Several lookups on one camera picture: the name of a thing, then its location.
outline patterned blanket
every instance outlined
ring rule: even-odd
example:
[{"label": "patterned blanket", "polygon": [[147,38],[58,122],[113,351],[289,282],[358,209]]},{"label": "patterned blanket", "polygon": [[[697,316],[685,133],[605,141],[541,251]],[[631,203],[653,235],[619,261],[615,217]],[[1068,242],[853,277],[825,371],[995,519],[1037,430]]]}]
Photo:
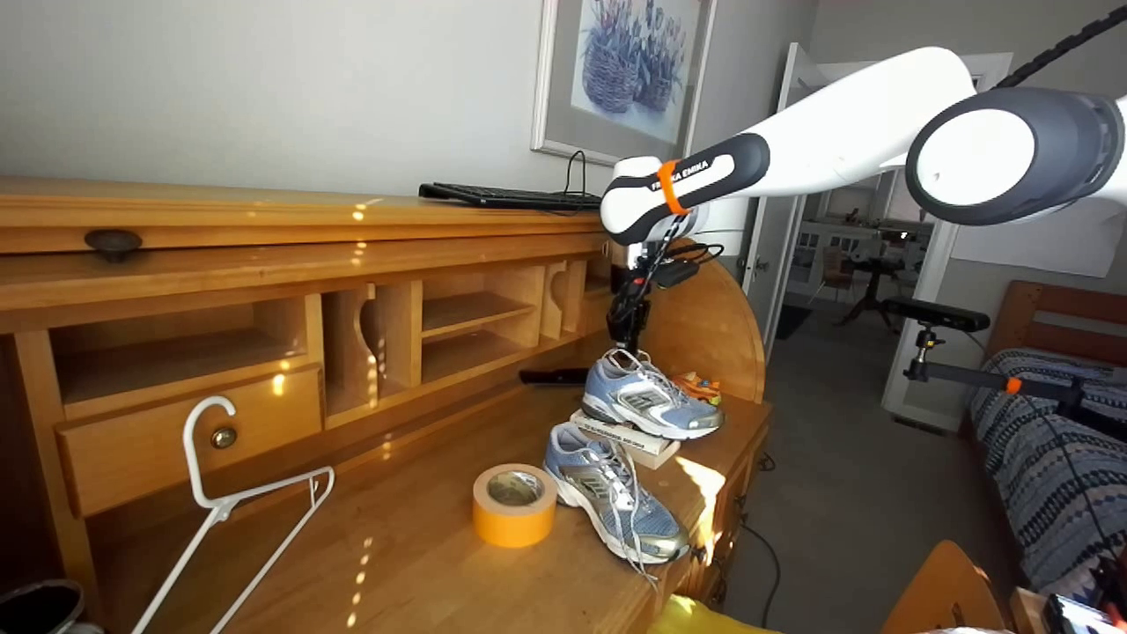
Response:
[{"label": "patterned blanket", "polygon": [[[1083,382],[1083,408],[1122,422],[1127,371],[1011,348],[984,371],[1023,382]],[[1127,444],[1055,412],[1049,397],[969,397],[984,472],[1003,499],[1030,587],[1083,599],[1091,566],[1127,541]]]}]

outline white hanger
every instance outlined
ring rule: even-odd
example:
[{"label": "white hanger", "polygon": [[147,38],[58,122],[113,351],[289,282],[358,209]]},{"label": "white hanger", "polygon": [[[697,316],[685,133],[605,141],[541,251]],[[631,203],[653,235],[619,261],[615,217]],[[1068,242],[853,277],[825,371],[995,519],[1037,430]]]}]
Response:
[{"label": "white hanger", "polygon": [[257,566],[257,574],[247,583],[247,587],[240,591],[240,599],[220,612],[220,620],[210,628],[210,631],[220,631],[235,610],[247,601],[247,594],[259,584],[259,577],[278,565],[278,556],[285,552],[285,545],[294,538],[294,531],[307,530],[307,523],[320,510],[320,503],[327,499],[329,486],[333,486],[333,468],[311,468],[311,472],[298,472],[298,477],[289,477],[289,479],[273,479],[273,482],[264,482],[264,486],[248,486],[248,491],[235,491],[235,495],[224,495],[224,498],[206,498],[204,495],[204,477],[200,477],[200,459],[197,459],[197,444],[194,444],[194,430],[204,416],[204,408],[224,408],[224,416],[235,416],[235,406],[220,396],[210,396],[204,401],[197,401],[190,412],[187,412],[187,422],[184,422],[184,463],[187,463],[187,482],[190,482],[190,498],[206,510],[204,526],[197,530],[197,534],[187,541],[187,550],[179,552],[179,559],[173,565],[170,577],[160,583],[160,587],[156,591],[156,599],[145,606],[134,634],[140,634],[150,617],[159,612],[159,606],[170,599],[173,584],[179,583],[187,559],[200,550],[204,534],[218,526],[218,523],[227,523],[227,516],[244,503],[244,499],[252,499],[252,498],[264,498],[264,495],[273,495],[273,491],[285,491],[285,486],[298,486],[307,482],[311,486],[311,510],[289,530],[289,534],[278,541],[278,550],[267,556],[264,566]]}]

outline picture frame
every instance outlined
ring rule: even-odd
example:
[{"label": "picture frame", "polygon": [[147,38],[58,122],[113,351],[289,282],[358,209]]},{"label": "picture frame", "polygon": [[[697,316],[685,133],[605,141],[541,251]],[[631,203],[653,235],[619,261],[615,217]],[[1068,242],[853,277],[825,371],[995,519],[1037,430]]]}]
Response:
[{"label": "picture frame", "polygon": [[716,0],[541,0],[531,148],[680,160],[710,23]]}]

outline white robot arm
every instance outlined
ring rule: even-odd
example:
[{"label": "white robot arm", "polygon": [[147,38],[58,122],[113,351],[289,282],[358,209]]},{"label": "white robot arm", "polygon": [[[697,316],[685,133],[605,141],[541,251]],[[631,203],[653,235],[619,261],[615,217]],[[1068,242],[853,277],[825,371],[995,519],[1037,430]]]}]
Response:
[{"label": "white robot arm", "polygon": [[993,226],[1082,197],[1127,201],[1127,99],[1003,87],[974,94],[948,51],[855,71],[680,163],[628,160],[601,193],[615,242],[649,242],[670,217],[727,193],[797,197],[906,166],[936,217]]}]

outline drawer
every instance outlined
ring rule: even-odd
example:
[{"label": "drawer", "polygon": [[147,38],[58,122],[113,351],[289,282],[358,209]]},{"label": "drawer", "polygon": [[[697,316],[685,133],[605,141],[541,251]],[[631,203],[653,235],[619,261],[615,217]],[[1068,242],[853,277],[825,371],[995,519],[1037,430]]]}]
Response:
[{"label": "drawer", "polygon": [[[320,430],[318,371],[278,372],[257,384],[214,391],[235,401],[235,416],[206,408],[197,422],[200,468],[220,468]],[[99,516],[145,495],[187,482],[184,421],[200,397],[165,401],[58,430],[71,499],[77,516]],[[231,428],[227,446],[210,435]]]}]

